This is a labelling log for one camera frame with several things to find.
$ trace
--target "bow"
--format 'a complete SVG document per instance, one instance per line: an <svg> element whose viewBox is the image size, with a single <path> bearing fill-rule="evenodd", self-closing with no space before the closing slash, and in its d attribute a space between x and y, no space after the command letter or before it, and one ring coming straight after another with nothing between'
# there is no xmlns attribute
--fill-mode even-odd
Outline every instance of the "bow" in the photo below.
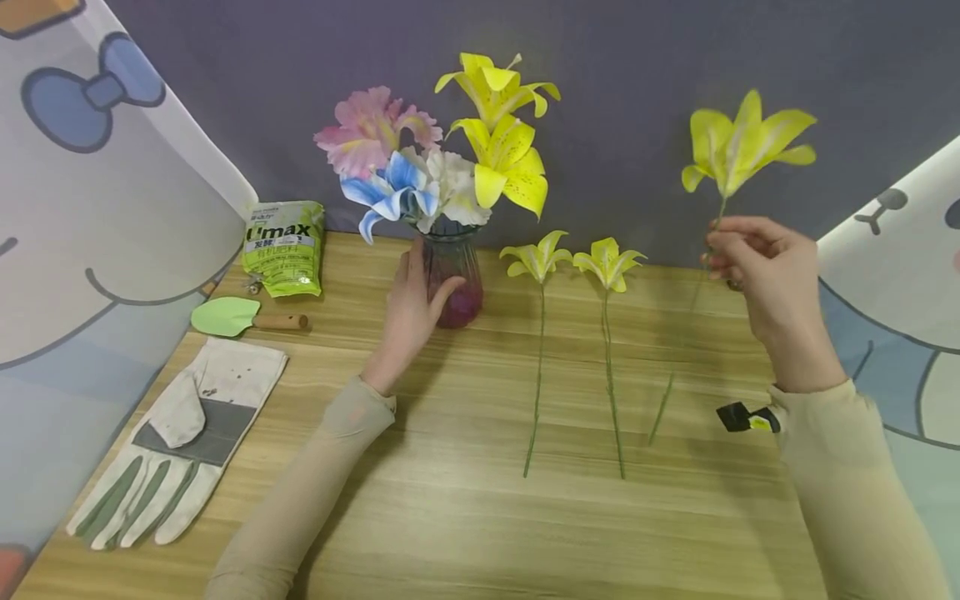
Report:
<svg viewBox="0 0 960 600"><path fill-rule="evenodd" d="M166 87L133 40L114 32L100 44L100 73L85 80L57 67L41 67L27 76L20 95L47 137L62 148L89 154L110 140L113 107L158 107Z"/></svg>

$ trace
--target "gray backdrop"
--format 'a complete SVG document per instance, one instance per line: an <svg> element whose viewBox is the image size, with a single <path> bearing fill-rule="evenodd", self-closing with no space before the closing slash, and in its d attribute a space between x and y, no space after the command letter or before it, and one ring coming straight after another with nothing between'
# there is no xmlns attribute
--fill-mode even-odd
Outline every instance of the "gray backdrop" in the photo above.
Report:
<svg viewBox="0 0 960 600"><path fill-rule="evenodd" d="M652 262L695 264L718 203L680 185L689 114L736 112L757 87L765 112L803 108L820 158L772 165L731 211L819 236L960 133L956 0L109 0L119 18L262 201L309 198L355 230L314 132L354 89L385 84L440 120L473 108L437 78L457 54L504 65L564 95L537 121L550 180L542 221L505 201L481 243L553 229L570 247L614 235ZM456 136L457 149L466 144ZM409 234L403 225L381 233Z"/></svg>

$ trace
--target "green stem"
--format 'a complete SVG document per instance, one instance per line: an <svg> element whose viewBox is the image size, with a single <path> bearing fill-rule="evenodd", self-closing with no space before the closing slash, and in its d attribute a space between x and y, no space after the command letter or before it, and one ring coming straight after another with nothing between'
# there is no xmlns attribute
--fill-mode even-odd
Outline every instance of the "green stem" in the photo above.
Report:
<svg viewBox="0 0 960 600"><path fill-rule="evenodd" d="M660 401L660 409L657 411L657 418L654 420L654 428L650 430L650 438L647 439L647 445L654 444L654 438L657 437L657 430L660 429L660 419L663 418L663 411L666 409L666 401L670 399L670 392L673 391L673 376L676 372L670 372L670 379L666 382L666 390L663 392L663 399Z"/></svg>
<svg viewBox="0 0 960 600"><path fill-rule="evenodd" d="M610 410L613 414L613 435L616 437L616 459L620 463L620 479L626 479L623 467L623 445L620 443L620 423L616 416L616 395L613 393L613 341L610 333L610 290L603 297L603 339L607 346L607 395L610 397Z"/></svg>
<svg viewBox="0 0 960 600"><path fill-rule="evenodd" d="M530 434L530 447L527 448L527 462L523 466L523 477L530 471L530 459L534 456L534 442L537 440L537 423L540 422L540 384L543 381L543 330L546 326L546 296L540 286L540 358L537 361L537 395L534 397L534 430Z"/></svg>
<svg viewBox="0 0 960 600"><path fill-rule="evenodd" d="M717 215L716 221L713 222L713 226L710 227L710 232L714 232L717 229L717 226L720 225L720 220L723 219L724 213L727 211L727 198L720 199L720 213ZM713 255L713 250L707 252L708 260L704 263L703 267L700 270L700 279L697 281L697 287L693 289L693 299L690 301L690 308L687 310L689 313L693 313L694 309L697 307L697 299L700 298L700 288L704 283L704 279L707 278L707 273L710 270L709 258ZM677 373L672 371L670 372L670 379L666 384L666 391L663 393L663 399L660 401L660 409L657 411L657 418L654 420L654 426L650 430L650 437L647 439L647 445L653 445L654 438L657 437L657 430L660 428L660 419L663 418L663 411L666 410L666 402L670 399L670 393L673 391L673 378Z"/></svg>
<svg viewBox="0 0 960 600"><path fill-rule="evenodd" d="M720 219L723 219L724 213L727 211L727 199L723 198L720 200L720 214L717 215L716 221L713 222L713 225L710 227L710 232L713 233L717 230L717 226L720 225ZM697 306L697 299L700 297L700 287L704 283L704 279L707 278L707 273L710 271L710 257L713 256L713 250L707 250L707 261L701 266L700 269L700 280L697 281L697 287L693 289L693 300L690 301L690 308L687 312L693 312L693 309Z"/></svg>

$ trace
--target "hand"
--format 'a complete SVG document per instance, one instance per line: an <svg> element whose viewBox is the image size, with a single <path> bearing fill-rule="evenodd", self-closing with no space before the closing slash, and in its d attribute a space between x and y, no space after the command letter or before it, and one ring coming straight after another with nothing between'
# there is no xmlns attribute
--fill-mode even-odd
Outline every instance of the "hand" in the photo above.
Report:
<svg viewBox="0 0 960 600"><path fill-rule="evenodd" d="M463 277L451 277L440 286L433 300L428 301L423 238L414 240L410 251L400 257L394 286L387 296L387 317L380 346L367 361L360 378L380 394L388 396L396 381L426 346L447 299L466 282Z"/></svg>
<svg viewBox="0 0 960 600"><path fill-rule="evenodd" d="M817 244L765 217L725 217L707 236L710 277L743 286L750 329L785 392L847 380L820 312Z"/></svg>

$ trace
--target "wooden handle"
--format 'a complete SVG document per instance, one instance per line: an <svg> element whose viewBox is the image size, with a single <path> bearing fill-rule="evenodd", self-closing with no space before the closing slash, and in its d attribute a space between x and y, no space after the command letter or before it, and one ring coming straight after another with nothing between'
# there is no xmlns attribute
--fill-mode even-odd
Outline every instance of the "wooden handle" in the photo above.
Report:
<svg viewBox="0 0 960 600"><path fill-rule="evenodd" d="M257 315L253 326L257 329L306 329L310 320L306 315Z"/></svg>

